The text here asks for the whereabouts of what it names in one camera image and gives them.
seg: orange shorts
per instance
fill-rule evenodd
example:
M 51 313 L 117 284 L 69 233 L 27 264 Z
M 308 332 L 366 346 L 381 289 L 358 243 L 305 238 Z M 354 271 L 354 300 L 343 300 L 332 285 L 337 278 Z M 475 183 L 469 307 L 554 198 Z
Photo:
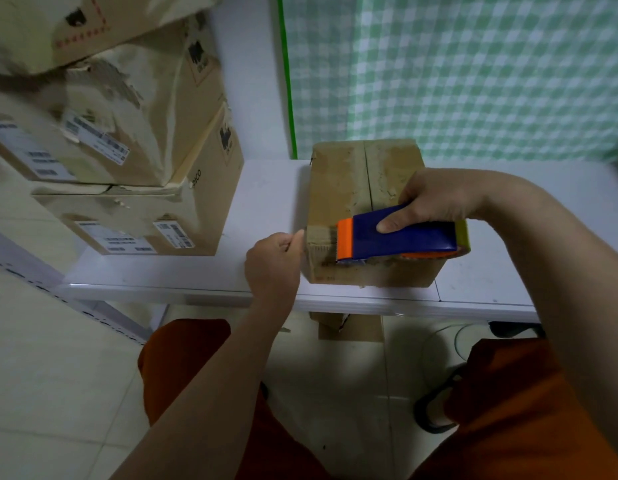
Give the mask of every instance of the orange shorts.
M 138 368 L 155 423 L 231 333 L 224 320 L 176 320 L 144 346 Z M 576 401 L 544 339 L 481 340 L 445 404 L 459 425 L 413 479 L 618 479 L 618 458 Z M 327 479 L 258 394 L 237 479 Z

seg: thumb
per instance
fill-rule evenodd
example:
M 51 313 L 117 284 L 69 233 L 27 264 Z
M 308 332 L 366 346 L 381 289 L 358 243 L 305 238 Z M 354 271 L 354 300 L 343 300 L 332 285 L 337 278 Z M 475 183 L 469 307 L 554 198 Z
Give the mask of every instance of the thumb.
M 291 239 L 291 244 L 289 244 L 289 249 L 287 250 L 287 252 L 300 255 L 303 253 L 304 249 L 305 249 L 305 230 L 300 229 L 298 232 L 294 234 L 293 238 Z
M 416 201 L 414 200 L 407 207 L 393 212 L 393 214 L 378 222 L 375 229 L 382 234 L 386 234 L 396 232 L 411 224 L 418 224 L 426 221 L 419 212 L 418 207 L 419 206 L 416 206 Z

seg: white shelf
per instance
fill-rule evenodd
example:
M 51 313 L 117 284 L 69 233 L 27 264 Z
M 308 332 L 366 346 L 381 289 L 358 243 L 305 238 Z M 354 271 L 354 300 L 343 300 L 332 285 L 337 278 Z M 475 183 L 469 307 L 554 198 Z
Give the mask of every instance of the white shelf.
M 543 186 L 618 250 L 618 168 L 591 162 L 428 162 L 507 171 Z M 273 232 L 306 225 L 308 161 L 245 163 L 214 257 L 101 256 L 88 248 L 65 276 L 66 296 L 153 303 L 246 306 L 246 251 Z M 485 223 L 469 224 L 472 252 L 449 260 L 435 285 L 395 289 L 312 285 L 303 275 L 296 308 L 476 319 L 537 320 L 504 244 Z

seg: foot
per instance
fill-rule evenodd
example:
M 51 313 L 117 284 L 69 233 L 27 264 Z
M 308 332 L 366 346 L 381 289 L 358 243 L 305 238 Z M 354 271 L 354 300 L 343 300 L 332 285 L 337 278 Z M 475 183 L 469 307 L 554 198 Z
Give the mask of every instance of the foot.
M 463 369 L 464 364 L 453 371 L 441 386 L 433 389 L 414 404 L 413 417 L 417 425 L 427 433 L 437 435 L 457 426 L 444 414 L 444 402 L 451 394 L 451 389 L 455 383 L 462 378 Z

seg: slipper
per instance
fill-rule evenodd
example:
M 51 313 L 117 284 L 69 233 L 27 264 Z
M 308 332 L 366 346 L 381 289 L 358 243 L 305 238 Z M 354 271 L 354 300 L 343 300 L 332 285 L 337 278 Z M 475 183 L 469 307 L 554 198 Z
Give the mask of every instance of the slipper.
M 420 397 L 420 399 L 418 399 L 413 405 L 413 417 L 416 420 L 416 424 L 420 428 L 424 429 L 427 433 L 439 435 L 440 433 L 444 433 L 458 426 L 457 423 L 446 424 L 444 426 L 438 426 L 437 424 L 433 424 L 429 419 L 428 415 L 426 414 L 426 407 L 444 389 L 452 388 L 456 383 L 456 378 L 462 378 L 462 372 L 464 371 L 465 366 L 466 364 L 463 363 L 462 365 L 457 367 L 442 385 L 436 387 L 428 394 Z

